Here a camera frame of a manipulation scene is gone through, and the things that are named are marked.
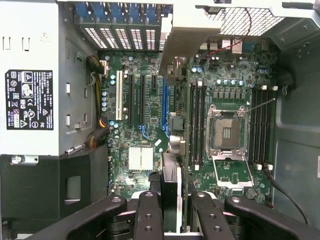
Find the black sticker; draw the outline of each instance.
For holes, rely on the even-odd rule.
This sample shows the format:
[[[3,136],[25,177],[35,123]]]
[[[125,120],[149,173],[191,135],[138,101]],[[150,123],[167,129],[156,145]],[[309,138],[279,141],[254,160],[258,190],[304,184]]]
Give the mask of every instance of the black sticker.
[[[6,129],[53,130],[53,71],[9,70],[5,74]]]

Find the heatsink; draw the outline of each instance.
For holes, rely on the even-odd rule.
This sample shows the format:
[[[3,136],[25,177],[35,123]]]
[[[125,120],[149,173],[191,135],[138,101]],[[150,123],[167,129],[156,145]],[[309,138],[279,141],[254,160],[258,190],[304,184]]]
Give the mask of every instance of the heatsink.
[[[129,147],[130,171],[152,171],[154,169],[154,149],[153,147]]]

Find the screw hole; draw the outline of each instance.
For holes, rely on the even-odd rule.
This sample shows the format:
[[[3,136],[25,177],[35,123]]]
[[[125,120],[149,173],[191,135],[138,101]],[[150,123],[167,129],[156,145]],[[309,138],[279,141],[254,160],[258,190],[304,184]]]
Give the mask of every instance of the screw hole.
[[[221,232],[221,231],[222,231],[221,227],[219,227],[219,226],[215,226],[213,229],[214,229],[216,232]]]
[[[144,228],[144,230],[145,230],[146,232],[151,232],[151,231],[152,231],[152,227],[146,226],[146,227]]]

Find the black connector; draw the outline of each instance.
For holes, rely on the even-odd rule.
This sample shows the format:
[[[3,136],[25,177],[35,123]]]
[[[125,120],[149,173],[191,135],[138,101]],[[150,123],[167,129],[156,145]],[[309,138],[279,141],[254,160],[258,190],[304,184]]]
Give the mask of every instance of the black connector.
[[[145,124],[146,76],[140,75],[140,125]]]
[[[129,125],[132,125],[134,121],[134,113],[135,113],[135,80],[131,74],[128,76],[128,80],[129,80],[128,120],[129,120]]]
[[[157,90],[157,76],[152,75],[151,77],[151,90],[156,91]]]

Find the metal grille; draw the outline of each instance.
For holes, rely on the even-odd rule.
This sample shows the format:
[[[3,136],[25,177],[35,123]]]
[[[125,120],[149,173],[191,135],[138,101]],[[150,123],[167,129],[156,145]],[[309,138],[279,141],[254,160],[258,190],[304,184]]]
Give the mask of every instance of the metal grille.
[[[124,49],[131,49],[126,31],[123,28],[117,28],[117,29],[115,29],[115,31],[120,39],[120,42],[121,42],[123,48]]]
[[[131,35],[134,43],[134,47],[137,50],[143,50],[143,45],[142,45],[142,38],[141,38],[141,33],[140,29],[131,29]]]
[[[155,34],[156,31],[153,29],[147,29],[145,30],[146,32],[146,44],[147,44],[147,48],[148,50],[155,50]]]
[[[89,36],[93,39],[93,41],[98,45],[101,49],[106,49],[107,46],[105,45],[104,41],[99,37],[98,33],[94,28],[85,28],[85,31],[89,34]]]
[[[249,36],[261,36],[281,22],[284,17],[273,16],[269,9],[248,8],[252,19]],[[244,36],[247,34],[250,20],[244,8],[225,8],[218,14],[210,15],[210,19],[221,21],[220,35]]]
[[[110,44],[111,48],[119,49],[119,46],[118,46],[114,36],[112,35],[110,29],[109,28],[100,28],[100,30],[101,30],[103,36],[105,37],[105,39]]]

